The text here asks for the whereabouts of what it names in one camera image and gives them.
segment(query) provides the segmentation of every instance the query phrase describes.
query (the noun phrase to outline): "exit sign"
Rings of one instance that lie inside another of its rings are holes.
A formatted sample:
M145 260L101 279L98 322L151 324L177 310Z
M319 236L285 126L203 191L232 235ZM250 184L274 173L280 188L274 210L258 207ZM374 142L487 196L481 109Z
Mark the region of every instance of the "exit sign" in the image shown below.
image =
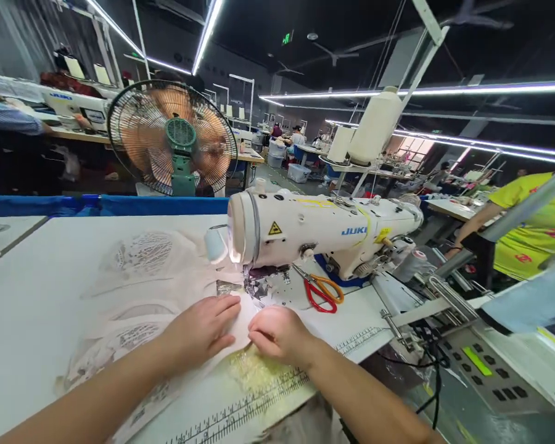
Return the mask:
M288 34L286 34L286 36L282 39L282 46L290 43L292 38L294 38L294 30L292 30L292 32L288 32Z

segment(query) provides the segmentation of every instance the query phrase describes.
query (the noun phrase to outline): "hand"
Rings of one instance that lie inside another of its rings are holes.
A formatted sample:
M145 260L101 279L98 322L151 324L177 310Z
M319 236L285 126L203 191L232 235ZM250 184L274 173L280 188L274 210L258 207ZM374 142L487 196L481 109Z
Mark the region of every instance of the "hand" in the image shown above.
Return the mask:
M232 345L226 334L241 311L240 296L214 296L190 306L155 340L162 350L168 376L198 368Z
M461 251L460 249L462 249L461 245L454 245L452 249L444 255L444 257L446 258L446 260L449 260L450 258L456 256L458 252Z
M289 308L271 305L249 324L249 339L263 356L307 371L319 339L311 334L298 315Z

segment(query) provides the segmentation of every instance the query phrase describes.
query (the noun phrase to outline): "ruler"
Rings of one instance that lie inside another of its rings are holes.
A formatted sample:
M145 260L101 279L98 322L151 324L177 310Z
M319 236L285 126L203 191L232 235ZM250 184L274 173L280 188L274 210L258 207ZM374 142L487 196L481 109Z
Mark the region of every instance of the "ruler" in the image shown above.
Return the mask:
M335 349L343 356L350 356L386 329L368 327L337 344ZM203 421L191 425L179 435L167 439L165 444L209 444L219 442L231 432L242 427L257 415L265 413L272 405L298 389L310 385L308 375L296 368L278 376L272 384L240 400L222 407Z

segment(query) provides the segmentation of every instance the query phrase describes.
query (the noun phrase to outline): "ceiling fan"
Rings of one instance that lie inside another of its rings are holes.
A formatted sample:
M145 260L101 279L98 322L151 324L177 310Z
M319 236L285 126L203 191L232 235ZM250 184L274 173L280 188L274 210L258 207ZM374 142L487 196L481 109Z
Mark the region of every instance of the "ceiling fan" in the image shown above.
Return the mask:
M497 30L508 30L514 26L512 22L500 22L484 15L473 14L474 7L475 0L463 0L458 14L442 25L475 25Z
M279 60L277 61L280 65L282 65L282 67L284 69L277 71L276 74L280 74L282 72L291 72L294 74L300 74L300 75L304 75L304 73L301 73L300 71L295 71L295 70L291 70L290 68L288 68L286 65L284 65L282 62L280 62Z
M330 55L331 62L333 63L334 67L337 66L337 61L339 59L349 59L351 57L359 57L360 56L360 54L358 52L349 52L349 53L347 53L347 52L332 52L332 51L328 50L323 45L321 45L317 42L313 42L313 45L322 49L324 52L326 52L327 54Z

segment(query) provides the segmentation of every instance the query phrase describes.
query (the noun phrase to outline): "fluorescent light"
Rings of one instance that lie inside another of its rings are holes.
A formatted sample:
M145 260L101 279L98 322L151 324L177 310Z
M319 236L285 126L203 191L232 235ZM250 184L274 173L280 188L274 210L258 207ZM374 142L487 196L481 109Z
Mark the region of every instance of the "fluorescent light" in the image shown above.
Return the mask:
M357 128L359 126L357 123L342 122L342 121L337 121L337 120L325 119L325 121L328 122L328 123L333 123L334 125L348 125L348 126L352 126L352 127L355 127L355 128ZM511 149L516 149L516 150L528 149L528 147L521 147L519 145L495 144L493 142L479 141L479 140L475 140L475 139L454 138L454 137L450 137L450 136L439 136L437 134L417 133L415 131L403 131L402 129L396 129L395 131L393 131L393 134L396 135L396 136L406 136L406 137L409 136L409 137L413 137L413 138L416 138L416 139L422 139L422 140L432 140L433 139L436 143L439 143L439 144L466 148L466 150L462 153L462 155L460 156L460 158L458 159L457 163L454 166L458 165L458 162L460 162L462 159L464 159L464 157L468 154L468 152L471 149L475 149L475 150L479 150L479 151L493 152L493 153L501 153L501 154L511 155L511 156L515 156L515 157L523 157L523 158L529 158L529 159L534 159L534 160L542 160L544 162L555 163L555 158L551 158L551 157L542 157L542 156L524 154L524 153L521 153L521 152L504 151L504 150L501 150L501 149L487 148L487 147L484 147L484 146L479 146L479 145L487 145L487 146L501 147L502 145L504 145L505 147L508 147L508 148L511 148ZM541 152L541 153L544 153L544 154L555 155L555 151L553 151L553 150L543 151L541 149L535 149L535 152Z
M90 6L92 6L103 19L105 19L109 26L111 26L121 36L121 38L123 38L132 47L132 49L140 55L140 57L144 57L144 54L142 54L142 50L138 47L138 45L133 43L132 40L130 40L130 38L125 35L121 28L117 26L117 23L115 23L113 19L109 17L105 10L95 0L86 0L86 2Z
M341 97L374 97L381 90L364 91L324 91L311 92L309 94L285 94L281 96L259 96L261 99L325 99ZM406 96L407 89L401 89L399 96ZM475 94L546 94L555 93L555 82L513 83L513 84L489 84L478 86L452 86L444 88L417 88L414 96L460 96Z
M153 58L151 58L151 57L147 57L147 58L148 58L148 61L149 61L150 63L153 63L153 64L155 64L155 65L164 66L165 68L169 68L169 69L172 69L172 70L175 70L175 71L179 71L179 72L181 72L181 73L183 73L183 74L191 75L191 72L189 72L189 71L187 71L187 70L185 70L185 69L183 69L183 68L179 68L179 67L176 67L176 66L174 66L174 65L169 65L168 63L161 62L160 60L153 59Z
M197 73L199 64L204 57L205 48L208 45L210 37L212 37L214 26L216 25L216 20L218 20L218 16L220 15L220 9L222 9L223 3L224 0L215 0L208 11L208 17L203 27L202 39L199 41L199 47L197 48L197 54L195 55L195 62L193 63L193 70L191 71L193 75Z
M266 102L269 102L269 103L273 103L274 105L277 105L277 106L286 106L286 105L284 105L284 104L279 104L279 103L274 102L274 101L271 101L271 100L269 100L269 99L265 99L265 101L266 101Z
M412 131L402 131L400 129L396 129L395 132L400 133L400 134L407 134L409 136L411 136L413 134L418 134L420 137L425 137L425 138L428 138L428 139L434 139L436 141L438 141L439 139L442 139L442 140L449 140L449 141L456 141L456 142L463 142L463 143L476 143L477 145L485 145L485 146L492 146L492 147L497 147L497 148L514 149L514 150L518 150L518 151L536 152L536 153L554 155L555 156L555 150L545 149L545 148L533 148L533 147L505 144L505 143L499 143L499 142L488 142L488 141L480 141L480 140L473 140L473 139L464 139L464 138L458 138L458 137L452 137L452 136L443 136L441 134L415 133L415 132L412 132Z

